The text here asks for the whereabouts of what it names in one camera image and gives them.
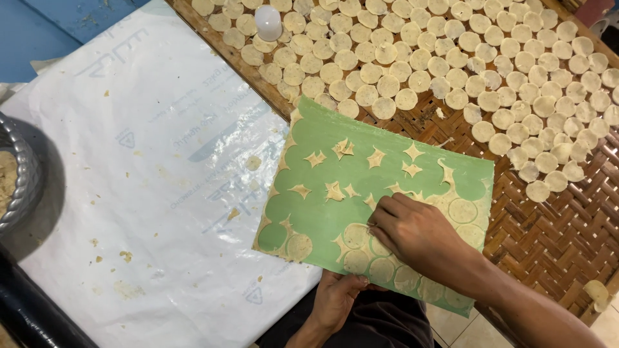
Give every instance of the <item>woven bamboo tray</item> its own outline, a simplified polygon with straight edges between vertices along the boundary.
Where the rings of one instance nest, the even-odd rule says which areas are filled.
[[[191,0],[166,1],[283,119],[290,121],[294,106],[279,94],[276,86],[261,78],[256,67],[246,64],[239,51],[223,42],[222,34],[213,30],[191,7]],[[595,51],[608,57],[608,65],[619,68],[619,57],[557,0],[542,2],[557,12],[559,22],[574,22],[579,28],[578,35],[589,37]],[[214,13],[221,13],[221,6],[216,6]],[[449,11],[445,17],[452,19]],[[265,54],[265,64],[271,61],[272,54]],[[443,120],[436,115],[438,106],[446,116]],[[490,117],[491,113],[486,113],[483,119],[490,121]],[[445,149],[495,161],[493,206],[483,254],[504,272],[549,296],[589,326],[599,313],[593,310],[592,299],[583,291],[583,285],[597,279],[610,293],[619,290],[616,129],[611,128],[611,133],[600,139],[592,151],[593,156],[588,156],[585,180],[570,183],[563,192],[552,193],[545,202],[537,204],[526,198],[526,183],[510,170],[507,156],[496,156],[486,144],[475,141],[462,110],[451,110],[434,98],[431,91],[418,94],[413,110],[397,110],[389,120],[379,120],[369,107],[360,108],[357,120],[431,145],[442,144],[451,137],[453,141],[447,142]],[[476,308],[515,344],[519,343],[496,313],[483,305],[478,304]]]

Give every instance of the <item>green plastic sheet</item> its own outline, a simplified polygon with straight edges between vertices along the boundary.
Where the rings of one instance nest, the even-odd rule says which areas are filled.
[[[345,144],[344,149],[352,144],[353,154],[339,159],[333,149],[338,142]],[[423,154],[415,156],[411,145]],[[370,168],[368,157],[376,150],[384,156],[379,167]],[[320,158],[320,152],[326,158],[312,167],[306,158],[312,154]],[[422,170],[411,176],[403,167],[413,164]],[[378,202],[398,187],[410,191],[408,196],[438,207],[458,234],[481,251],[490,215],[493,166],[492,161],[351,120],[303,96],[292,115],[253,249],[341,274],[355,270],[374,284],[468,317],[473,300],[421,277],[363,230],[373,211],[364,201],[371,194]],[[341,201],[326,199],[327,186],[336,181],[344,195]],[[290,191],[297,185],[311,190],[305,198],[302,190]],[[351,197],[344,190],[349,185],[359,196]]]

